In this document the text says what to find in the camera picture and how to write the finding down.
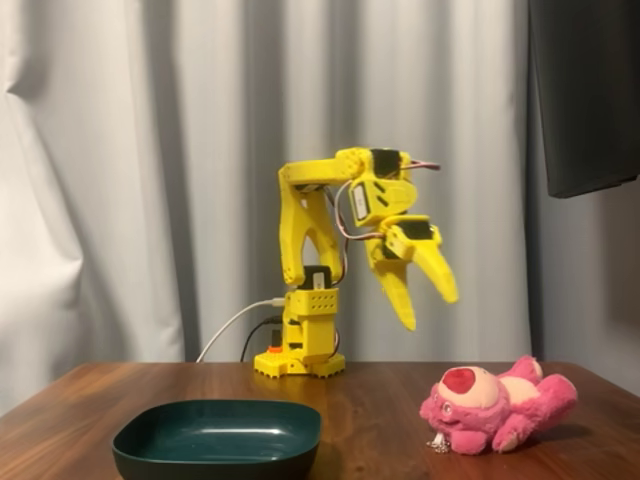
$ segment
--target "television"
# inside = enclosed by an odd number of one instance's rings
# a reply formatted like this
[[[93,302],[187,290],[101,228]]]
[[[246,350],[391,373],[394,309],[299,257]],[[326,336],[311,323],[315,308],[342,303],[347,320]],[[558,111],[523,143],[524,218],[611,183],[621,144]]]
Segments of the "television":
[[[640,174],[640,0],[530,0],[549,195]]]

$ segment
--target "plastic tray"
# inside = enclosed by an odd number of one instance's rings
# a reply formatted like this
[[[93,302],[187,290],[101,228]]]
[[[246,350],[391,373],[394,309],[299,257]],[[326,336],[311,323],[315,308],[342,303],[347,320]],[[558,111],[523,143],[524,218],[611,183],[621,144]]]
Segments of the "plastic tray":
[[[320,414],[297,403],[191,400],[142,412],[112,449],[124,480],[297,479],[321,428]]]

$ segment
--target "stuffed bear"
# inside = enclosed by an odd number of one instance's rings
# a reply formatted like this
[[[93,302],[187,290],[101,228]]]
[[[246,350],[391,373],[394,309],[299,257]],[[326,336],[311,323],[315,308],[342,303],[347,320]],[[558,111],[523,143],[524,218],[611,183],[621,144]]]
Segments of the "stuffed bear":
[[[490,444],[504,453],[557,424],[576,402],[569,380],[558,374],[543,378],[538,362],[524,356],[497,376],[480,367],[447,370],[420,416],[454,452],[475,455]]]

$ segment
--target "curtain fold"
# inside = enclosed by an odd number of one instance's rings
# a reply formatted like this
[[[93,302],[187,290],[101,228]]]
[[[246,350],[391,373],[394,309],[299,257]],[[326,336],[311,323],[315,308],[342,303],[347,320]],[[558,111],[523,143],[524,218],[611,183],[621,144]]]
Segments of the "curtain fold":
[[[81,362],[193,360],[281,295],[277,169],[357,145],[442,164],[415,173],[412,211],[440,227],[461,300],[412,268],[406,331],[352,245],[348,359],[529,351],[521,3],[3,2],[0,411]],[[237,360],[271,313],[208,358]]]

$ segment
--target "wire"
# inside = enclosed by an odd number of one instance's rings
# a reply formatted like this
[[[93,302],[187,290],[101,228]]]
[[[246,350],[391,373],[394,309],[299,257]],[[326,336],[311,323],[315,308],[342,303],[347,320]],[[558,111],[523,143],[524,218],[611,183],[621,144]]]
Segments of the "wire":
[[[282,307],[282,306],[284,306],[284,298],[276,297],[276,298],[272,298],[271,300],[262,300],[260,302],[252,303],[248,307],[245,307],[242,310],[240,310],[233,317],[231,317],[229,319],[229,321],[227,321],[227,323],[225,323],[222,327],[220,327],[220,330],[218,330],[213,337],[211,337],[211,340],[209,340],[209,343],[207,343],[207,346],[204,347],[204,350],[202,350],[202,353],[200,354],[200,356],[196,360],[196,363],[201,363],[202,360],[204,360],[205,355],[207,354],[207,352],[209,351],[211,346],[214,344],[214,342],[218,339],[218,337],[220,335],[222,335],[222,333],[227,328],[229,328],[229,326],[233,322],[235,322],[238,318],[240,318],[242,315],[247,313],[249,310],[253,310],[256,307],[260,307],[260,306],[263,306],[263,305],[271,305],[273,307]]]
[[[336,336],[335,336],[335,340],[333,341],[333,353],[329,358],[333,357],[336,353],[338,353],[338,348],[340,348],[340,332],[336,328]]]
[[[327,200],[329,200],[329,203],[331,204],[331,206],[335,208],[335,199],[333,198],[333,193],[326,186],[324,187],[324,194],[326,195]],[[344,225],[345,221],[344,221],[344,217],[342,216],[342,213],[340,213],[340,221]],[[342,255],[340,256],[340,263],[342,265],[342,274],[340,275],[340,278],[338,278],[338,280],[333,282],[332,286],[334,287],[338,285],[340,282],[342,282],[342,280],[344,280],[344,278],[347,276],[347,270],[349,269],[348,253],[349,253],[349,239],[345,237],[344,243],[342,244]]]
[[[344,189],[347,188],[349,185],[351,185],[351,180],[344,183],[338,189],[338,192],[336,193],[335,203],[333,205],[333,213],[335,215],[336,225],[338,225],[338,230],[340,230],[340,233],[342,233],[342,235],[345,238],[348,238],[349,240],[368,240],[370,238],[384,238],[384,234],[378,233],[378,232],[365,233],[362,235],[351,235],[345,228],[344,223],[342,222],[343,220],[342,215],[340,215],[340,196],[342,195],[342,192],[344,191]]]
[[[400,167],[401,170],[412,170],[414,168],[426,168],[428,170],[440,170],[440,165],[432,162],[423,162],[421,160],[411,160],[409,165]]]
[[[240,355],[240,362],[244,362],[244,355],[247,353],[247,348],[249,347],[249,342],[251,341],[251,337],[256,333],[260,328],[265,325],[279,325],[282,324],[282,315],[274,315],[273,317],[265,318],[258,325],[253,327],[249,335],[247,336],[247,340],[244,342],[244,347],[242,348],[242,355]]]

